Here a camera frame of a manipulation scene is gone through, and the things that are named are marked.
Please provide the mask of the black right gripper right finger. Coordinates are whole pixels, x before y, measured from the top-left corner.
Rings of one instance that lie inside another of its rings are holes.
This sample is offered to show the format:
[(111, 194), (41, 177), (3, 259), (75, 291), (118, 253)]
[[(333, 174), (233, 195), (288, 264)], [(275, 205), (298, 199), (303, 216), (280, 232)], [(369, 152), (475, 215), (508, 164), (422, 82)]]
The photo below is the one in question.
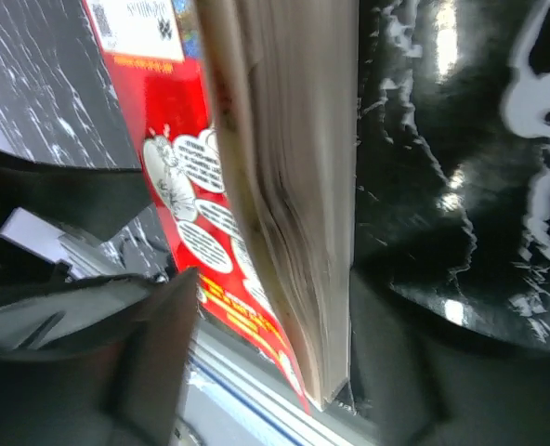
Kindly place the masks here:
[(550, 445), (550, 353), (469, 331), (352, 271), (351, 385), (382, 445)]

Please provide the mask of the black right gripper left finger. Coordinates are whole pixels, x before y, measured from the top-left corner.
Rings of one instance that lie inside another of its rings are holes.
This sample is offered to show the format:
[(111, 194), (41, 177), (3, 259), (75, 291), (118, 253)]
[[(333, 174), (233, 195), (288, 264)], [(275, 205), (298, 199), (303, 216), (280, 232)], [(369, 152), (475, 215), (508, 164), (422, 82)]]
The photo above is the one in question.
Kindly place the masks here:
[(195, 269), (0, 287), (0, 445), (173, 445)]

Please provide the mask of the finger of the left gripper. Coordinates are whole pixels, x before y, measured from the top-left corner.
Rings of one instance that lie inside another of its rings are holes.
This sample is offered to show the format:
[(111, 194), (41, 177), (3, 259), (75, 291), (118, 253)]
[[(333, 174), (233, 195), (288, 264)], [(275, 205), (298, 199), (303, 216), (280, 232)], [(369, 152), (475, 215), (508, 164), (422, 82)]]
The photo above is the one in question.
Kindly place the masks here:
[(42, 164), (0, 151), (0, 286), (64, 280), (65, 260), (47, 259), (43, 245), (21, 247), (1, 230), (20, 209), (60, 229), (106, 242), (151, 204), (138, 168), (96, 169)]

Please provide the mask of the red 13-storey treehouse book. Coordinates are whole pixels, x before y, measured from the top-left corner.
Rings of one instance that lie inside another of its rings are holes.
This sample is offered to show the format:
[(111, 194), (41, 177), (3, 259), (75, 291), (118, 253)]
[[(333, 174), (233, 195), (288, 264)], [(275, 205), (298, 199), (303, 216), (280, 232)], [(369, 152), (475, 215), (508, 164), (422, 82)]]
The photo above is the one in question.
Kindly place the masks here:
[(177, 267), (325, 409), (350, 369), (357, 3), (85, 11)]

